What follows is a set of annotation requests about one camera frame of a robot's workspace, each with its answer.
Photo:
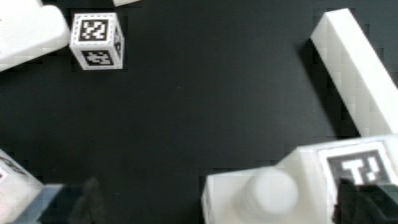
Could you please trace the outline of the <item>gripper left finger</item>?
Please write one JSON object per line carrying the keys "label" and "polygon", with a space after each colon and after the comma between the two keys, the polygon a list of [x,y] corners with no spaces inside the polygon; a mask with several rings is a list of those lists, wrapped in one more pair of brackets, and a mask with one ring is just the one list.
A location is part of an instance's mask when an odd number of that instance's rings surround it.
{"label": "gripper left finger", "polygon": [[20,224],[105,224],[96,178],[82,184],[48,184],[20,215]]}

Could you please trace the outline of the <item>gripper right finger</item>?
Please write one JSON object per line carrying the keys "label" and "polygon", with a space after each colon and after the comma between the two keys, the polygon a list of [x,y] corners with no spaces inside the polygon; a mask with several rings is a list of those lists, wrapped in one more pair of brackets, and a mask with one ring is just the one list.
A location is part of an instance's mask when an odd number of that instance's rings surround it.
{"label": "gripper right finger", "polygon": [[398,185],[339,181],[334,224],[398,224]]}

